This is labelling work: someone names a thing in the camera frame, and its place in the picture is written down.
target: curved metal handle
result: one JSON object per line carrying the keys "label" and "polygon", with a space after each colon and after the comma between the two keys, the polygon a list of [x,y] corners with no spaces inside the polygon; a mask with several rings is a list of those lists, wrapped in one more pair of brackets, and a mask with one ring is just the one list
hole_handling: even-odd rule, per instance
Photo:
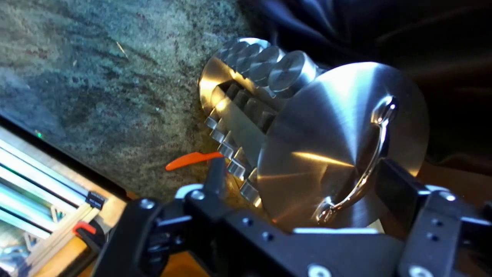
{"label": "curved metal handle", "polygon": [[331,195],[325,197],[313,214],[314,222],[328,223],[337,215],[337,211],[356,203],[363,197],[368,189],[368,180],[371,174],[374,172],[380,159],[388,154],[389,126],[393,123],[393,119],[396,117],[396,112],[397,102],[393,95],[385,97],[383,102],[376,108],[371,122],[379,126],[380,135],[368,168],[360,175],[353,191],[343,200],[334,203]]}

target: screw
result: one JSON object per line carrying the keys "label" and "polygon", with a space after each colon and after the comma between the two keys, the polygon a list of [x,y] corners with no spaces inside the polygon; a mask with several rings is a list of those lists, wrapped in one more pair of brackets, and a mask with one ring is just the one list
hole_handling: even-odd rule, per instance
{"label": "screw", "polygon": [[193,191],[191,199],[202,202],[205,199],[203,191]]}
{"label": "screw", "polygon": [[445,197],[448,202],[457,200],[457,197],[454,194],[451,194],[449,191],[442,191],[440,195]]}
{"label": "screw", "polygon": [[309,265],[308,275],[309,277],[333,277],[333,274],[329,272],[328,268],[316,265],[316,263]]}
{"label": "screw", "polygon": [[183,245],[185,242],[183,242],[183,237],[182,235],[177,235],[176,239],[174,239],[174,243],[176,245]]}
{"label": "screw", "polygon": [[432,272],[428,268],[419,266],[419,265],[413,265],[409,268],[409,275],[411,277],[432,277]]}
{"label": "screw", "polygon": [[153,209],[156,206],[156,202],[150,200],[150,199],[142,199],[140,200],[140,208],[142,209]]}
{"label": "screw", "polygon": [[274,240],[274,234],[273,232],[263,232],[262,234],[265,242],[273,242]]}
{"label": "screw", "polygon": [[243,219],[243,225],[251,226],[251,225],[253,225],[253,220],[251,220],[250,217],[245,217],[245,219]]}

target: black metal frame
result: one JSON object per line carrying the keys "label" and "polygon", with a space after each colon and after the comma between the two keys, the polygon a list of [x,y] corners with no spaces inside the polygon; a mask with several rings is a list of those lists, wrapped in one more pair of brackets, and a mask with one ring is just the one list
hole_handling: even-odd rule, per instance
{"label": "black metal frame", "polygon": [[168,257],[185,249],[217,275],[460,275],[454,265],[463,243],[492,272],[491,206],[472,208],[443,188],[423,186],[391,160],[380,162],[376,191],[408,229],[406,242],[323,228],[280,231],[222,200],[223,166],[214,160],[205,188],[168,206],[130,203],[94,275],[160,275]]}

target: polished metal drum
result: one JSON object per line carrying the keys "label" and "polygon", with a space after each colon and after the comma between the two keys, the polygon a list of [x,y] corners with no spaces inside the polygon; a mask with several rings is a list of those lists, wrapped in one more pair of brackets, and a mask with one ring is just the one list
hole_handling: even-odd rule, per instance
{"label": "polished metal drum", "polygon": [[428,145],[419,88],[380,63],[322,69],[306,52],[239,39],[200,79],[211,137],[239,191],[285,229],[368,226],[382,157],[417,174]]}

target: black fabric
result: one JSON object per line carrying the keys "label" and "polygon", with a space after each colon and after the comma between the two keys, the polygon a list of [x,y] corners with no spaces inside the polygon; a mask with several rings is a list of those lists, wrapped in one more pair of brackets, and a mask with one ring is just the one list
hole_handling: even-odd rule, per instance
{"label": "black fabric", "polygon": [[250,0],[271,40],[322,65],[376,60],[411,75],[431,115],[428,159],[492,175],[492,2]]}
{"label": "black fabric", "polygon": [[0,268],[0,277],[10,277],[10,274]]}

